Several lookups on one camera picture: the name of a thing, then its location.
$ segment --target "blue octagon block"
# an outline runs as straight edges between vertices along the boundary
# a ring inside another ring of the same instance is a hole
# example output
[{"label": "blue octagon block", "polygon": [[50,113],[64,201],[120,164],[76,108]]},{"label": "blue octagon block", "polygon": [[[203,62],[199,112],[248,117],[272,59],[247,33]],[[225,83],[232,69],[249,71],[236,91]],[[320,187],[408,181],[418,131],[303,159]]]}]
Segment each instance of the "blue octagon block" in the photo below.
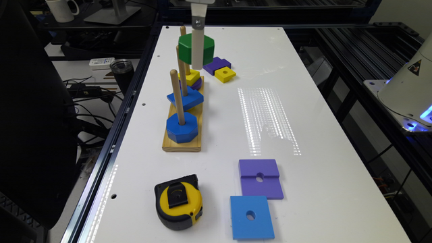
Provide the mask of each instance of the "blue octagon block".
[{"label": "blue octagon block", "polygon": [[198,123],[196,117],[188,112],[184,113],[185,124],[178,123],[177,113],[167,119],[168,138],[176,143],[190,142],[198,135]]},{"label": "blue octagon block", "polygon": [[[189,86],[188,86],[188,96],[184,97],[183,92],[181,93],[182,93],[182,102],[183,102],[184,111],[187,111],[204,102],[203,95],[199,91],[193,90]],[[176,105],[176,99],[174,98],[174,93],[167,95],[167,98],[169,101],[171,101],[171,103],[173,103],[174,106]]]},{"label": "blue octagon block", "polygon": [[231,219],[234,240],[275,238],[266,196],[231,196]]}]

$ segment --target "green hexagon block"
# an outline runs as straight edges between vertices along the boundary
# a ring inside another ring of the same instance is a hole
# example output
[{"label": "green hexagon block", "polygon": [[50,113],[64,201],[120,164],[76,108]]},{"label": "green hexagon block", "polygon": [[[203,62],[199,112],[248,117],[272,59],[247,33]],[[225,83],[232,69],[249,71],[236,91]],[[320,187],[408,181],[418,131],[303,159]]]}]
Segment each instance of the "green hexagon block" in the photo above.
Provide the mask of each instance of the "green hexagon block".
[{"label": "green hexagon block", "polygon": [[[204,55],[202,65],[207,65],[213,61],[215,52],[215,41],[204,35]],[[178,39],[178,56],[180,60],[187,64],[192,64],[192,34],[185,34]]]}]

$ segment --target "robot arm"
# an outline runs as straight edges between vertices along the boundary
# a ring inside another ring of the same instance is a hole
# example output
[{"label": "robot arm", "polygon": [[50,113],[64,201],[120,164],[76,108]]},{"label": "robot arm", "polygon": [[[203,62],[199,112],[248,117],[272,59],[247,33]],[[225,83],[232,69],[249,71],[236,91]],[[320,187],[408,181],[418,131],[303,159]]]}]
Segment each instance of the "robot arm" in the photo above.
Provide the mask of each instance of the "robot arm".
[{"label": "robot arm", "polygon": [[215,0],[187,0],[192,10],[192,68],[203,68],[204,26],[207,5]]}]

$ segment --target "tape measure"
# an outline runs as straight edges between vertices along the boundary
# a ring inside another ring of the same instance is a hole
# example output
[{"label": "tape measure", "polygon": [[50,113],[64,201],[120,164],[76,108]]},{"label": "tape measure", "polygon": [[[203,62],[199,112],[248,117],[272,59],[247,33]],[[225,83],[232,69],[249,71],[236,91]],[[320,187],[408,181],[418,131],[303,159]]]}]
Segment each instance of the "tape measure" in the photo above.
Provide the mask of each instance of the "tape measure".
[{"label": "tape measure", "polygon": [[203,214],[203,199],[196,175],[157,184],[155,194],[157,215],[171,230],[187,229]]}]

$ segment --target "yellow block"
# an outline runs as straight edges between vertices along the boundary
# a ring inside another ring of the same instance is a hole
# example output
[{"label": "yellow block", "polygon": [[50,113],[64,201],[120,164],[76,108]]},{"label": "yellow block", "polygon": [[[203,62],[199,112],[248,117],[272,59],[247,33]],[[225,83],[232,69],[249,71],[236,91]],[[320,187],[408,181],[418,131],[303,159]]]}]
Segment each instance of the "yellow block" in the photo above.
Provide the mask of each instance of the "yellow block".
[{"label": "yellow block", "polygon": [[200,72],[196,70],[190,70],[190,74],[186,75],[186,83],[188,84],[188,86],[192,86],[199,78]]},{"label": "yellow block", "polygon": [[222,83],[230,81],[235,75],[235,71],[231,70],[229,67],[223,67],[220,70],[215,71],[215,77]]}]

